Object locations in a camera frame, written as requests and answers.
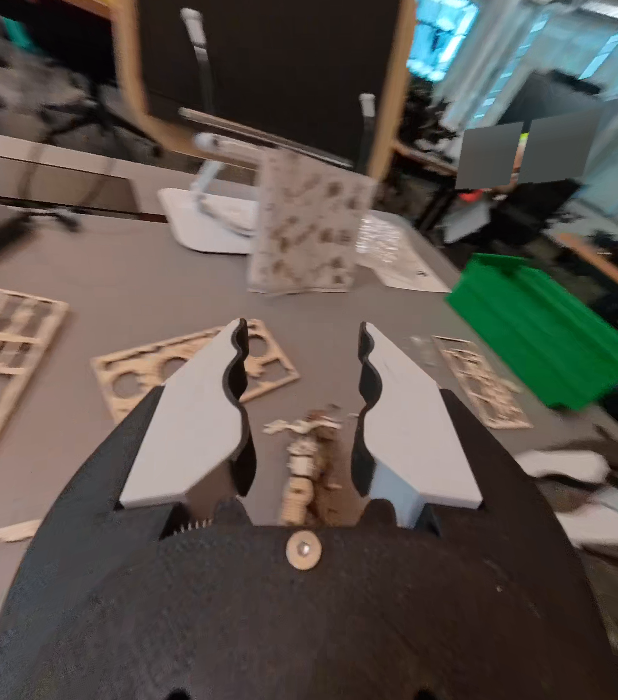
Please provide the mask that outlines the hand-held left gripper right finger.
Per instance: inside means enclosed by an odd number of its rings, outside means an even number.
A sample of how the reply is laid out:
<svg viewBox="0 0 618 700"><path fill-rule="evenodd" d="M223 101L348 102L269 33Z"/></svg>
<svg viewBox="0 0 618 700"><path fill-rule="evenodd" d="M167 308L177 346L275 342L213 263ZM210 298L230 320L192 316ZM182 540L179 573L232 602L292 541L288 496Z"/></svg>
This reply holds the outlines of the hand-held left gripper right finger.
<svg viewBox="0 0 618 700"><path fill-rule="evenodd" d="M476 510L482 493L437 382L375 325L358 334L361 373L351 480L414 529L432 505Z"/></svg>

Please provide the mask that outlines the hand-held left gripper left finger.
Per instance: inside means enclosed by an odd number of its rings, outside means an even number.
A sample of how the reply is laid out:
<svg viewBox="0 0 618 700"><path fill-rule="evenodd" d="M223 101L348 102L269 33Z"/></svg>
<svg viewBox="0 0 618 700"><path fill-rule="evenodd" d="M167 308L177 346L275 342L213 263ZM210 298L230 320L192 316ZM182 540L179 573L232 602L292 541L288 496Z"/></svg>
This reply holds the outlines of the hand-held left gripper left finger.
<svg viewBox="0 0 618 700"><path fill-rule="evenodd" d="M214 509L249 493L257 462L241 403L248 354L248 323L235 319L164 382L121 491L124 508Z"/></svg>

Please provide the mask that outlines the wooden gear assembly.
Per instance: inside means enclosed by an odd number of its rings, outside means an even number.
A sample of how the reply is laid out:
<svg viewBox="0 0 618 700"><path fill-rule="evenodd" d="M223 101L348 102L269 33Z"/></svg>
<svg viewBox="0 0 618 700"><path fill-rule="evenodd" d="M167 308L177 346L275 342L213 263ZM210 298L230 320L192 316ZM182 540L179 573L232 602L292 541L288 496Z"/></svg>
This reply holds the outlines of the wooden gear assembly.
<svg viewBox="0 0 618 700"><path fill-rule="evenodd" d="M313 409L294 420L275 419L263 426L269 436L287 437L287 478L281 491L277 525L348 526L357 520L360 498L349 486L345 429L356 413L337 405Z"/></svg>

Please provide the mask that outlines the grey desk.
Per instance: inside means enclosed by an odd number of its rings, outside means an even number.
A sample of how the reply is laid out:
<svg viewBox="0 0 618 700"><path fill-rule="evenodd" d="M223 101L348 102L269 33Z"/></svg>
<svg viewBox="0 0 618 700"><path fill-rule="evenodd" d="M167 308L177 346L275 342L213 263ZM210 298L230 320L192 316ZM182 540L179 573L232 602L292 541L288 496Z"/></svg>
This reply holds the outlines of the grey desk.
<svg viewBox="0 0 618 700"><path fill-rule="evenodd" d="M440 527L320 529L311 571L287 562L274 519L280 445L273 416L331 402L364 406L358 327L408 336L466 330L442 295L359 272L348 293L270 297L246 290L244 260L185 250L166 226L89 217L73 236L0 258L0 285L73 312L2 450L11 496L38 477L71 477L9 594L0 621L0 699L618 699L618 661L574 548L504 444L472 414L444 367L428 369L483 494L479 510L436 508ZM171 505L116 506L159 390L110 438L93 355L156 337L261 319L301 379L247 405L258 524L214 523L162 537Z"/></svg>

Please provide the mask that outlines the wooden sheet with gear hole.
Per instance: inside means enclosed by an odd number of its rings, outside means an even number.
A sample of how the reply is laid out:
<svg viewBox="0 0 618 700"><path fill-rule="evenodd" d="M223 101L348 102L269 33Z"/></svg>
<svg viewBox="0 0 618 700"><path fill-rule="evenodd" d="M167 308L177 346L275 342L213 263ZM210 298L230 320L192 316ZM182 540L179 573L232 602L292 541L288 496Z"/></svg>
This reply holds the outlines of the wooden sheet with gear hole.
<svg viewBox="0 0 618 700"><path fill-rule="evenodd" d="M476 343L437 335L432 340L483 425L497 431L533 427L514 396L514 384L497 374Z"/></svg>

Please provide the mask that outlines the wooden sheet with round holes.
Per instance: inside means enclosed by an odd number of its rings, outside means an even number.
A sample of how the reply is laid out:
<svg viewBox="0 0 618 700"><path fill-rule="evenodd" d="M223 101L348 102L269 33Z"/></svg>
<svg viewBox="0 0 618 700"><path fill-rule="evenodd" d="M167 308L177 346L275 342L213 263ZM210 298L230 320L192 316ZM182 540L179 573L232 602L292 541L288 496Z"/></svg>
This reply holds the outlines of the wooden sheet with round holes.
<svg viewBox="0 0 618 700"><path fill-rule="evenodd" d="M249 354L244 367L248 384L242 403L300 379L294 364L261 320L248 320L247 328ZM163 384L222 329L207 328L92 358L91 367L114 424L120 424L149 390Z"/></svg>

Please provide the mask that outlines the green plastic bin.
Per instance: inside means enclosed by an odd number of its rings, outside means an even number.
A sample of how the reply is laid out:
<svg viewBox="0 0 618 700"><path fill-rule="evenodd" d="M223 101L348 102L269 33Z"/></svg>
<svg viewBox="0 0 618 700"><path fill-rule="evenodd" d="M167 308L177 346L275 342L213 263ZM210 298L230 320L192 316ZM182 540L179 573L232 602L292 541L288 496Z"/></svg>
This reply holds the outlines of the green plastic bin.
<svg viewBox="0 0 618 700"><path fill-rule="evenodd" d="M618 330L525 258L475 253L446 302L546 407L618 385Z"/></svg>

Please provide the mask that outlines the large clear plastic bag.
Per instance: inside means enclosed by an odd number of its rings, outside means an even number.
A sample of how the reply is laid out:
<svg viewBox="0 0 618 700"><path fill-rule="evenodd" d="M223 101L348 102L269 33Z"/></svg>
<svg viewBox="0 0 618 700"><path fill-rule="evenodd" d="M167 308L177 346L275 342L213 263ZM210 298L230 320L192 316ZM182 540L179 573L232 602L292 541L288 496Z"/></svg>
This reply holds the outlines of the large clear plastic bag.
<svg viewBox="0 0 618 700"><path fill-rule="evenodd" d="M356 253L357 263L370 269L387 287L438 294L451 291L416 253L401 223L373 212L366 214L358 231Z"/></svg>

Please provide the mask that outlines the wooden puzzle sheet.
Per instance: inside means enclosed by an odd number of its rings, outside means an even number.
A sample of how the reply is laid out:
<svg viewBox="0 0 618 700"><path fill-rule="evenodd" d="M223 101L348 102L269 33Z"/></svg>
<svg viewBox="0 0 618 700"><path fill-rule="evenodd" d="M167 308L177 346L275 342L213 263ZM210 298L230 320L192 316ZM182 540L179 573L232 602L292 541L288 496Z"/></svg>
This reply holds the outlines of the wooden puzzle sheet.
<svg viewBox="0 0 618 700"><path fill-rule="evenodd" d="M14 543L31 539L41 524L41 520L29 520L1 527L0 543Z"/></svg>

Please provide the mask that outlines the instruction booklet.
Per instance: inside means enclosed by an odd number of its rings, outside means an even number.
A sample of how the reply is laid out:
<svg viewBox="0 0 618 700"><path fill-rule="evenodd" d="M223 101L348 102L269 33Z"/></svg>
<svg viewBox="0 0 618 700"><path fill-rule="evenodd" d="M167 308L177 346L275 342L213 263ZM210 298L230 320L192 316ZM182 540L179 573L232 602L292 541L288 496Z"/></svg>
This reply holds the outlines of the instruction booklet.
<svg viewBox="0 0 618 700"><path fill-rule="evenodd" d="M284 148L265 150L247 288L270 295L341 293L377 181Z"/></svg>

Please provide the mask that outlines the wooden top background table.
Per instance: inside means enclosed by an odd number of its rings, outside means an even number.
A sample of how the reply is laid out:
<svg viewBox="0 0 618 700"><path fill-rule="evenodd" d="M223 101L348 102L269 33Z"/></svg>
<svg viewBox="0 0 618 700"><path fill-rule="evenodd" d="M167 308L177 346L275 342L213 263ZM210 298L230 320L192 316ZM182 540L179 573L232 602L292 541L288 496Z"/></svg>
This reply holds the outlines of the wooden top background table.
<svg viewBox="0 0 618 700"><path fill-rule="evenodd" d="M578 258L618 285L618 266L611 262L608 255L603 255L599 249L574 233L558 233L555 239L565 249L572 251Z"/></svg>

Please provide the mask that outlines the black divider panel wooden rim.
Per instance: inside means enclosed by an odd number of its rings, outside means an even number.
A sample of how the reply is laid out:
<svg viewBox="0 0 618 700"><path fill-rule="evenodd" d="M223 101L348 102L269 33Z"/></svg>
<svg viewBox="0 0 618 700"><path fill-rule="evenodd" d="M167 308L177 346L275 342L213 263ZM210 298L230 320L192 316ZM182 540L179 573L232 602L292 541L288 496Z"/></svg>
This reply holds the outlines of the black divider panel wooden rim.
<svg viewBox="0 0 618 700"><path fill-rule="evenodd" d="M113 1L110 13L123 99L164 149L202 159L199 132L274 136L385 177L414 1Z"/></svg>

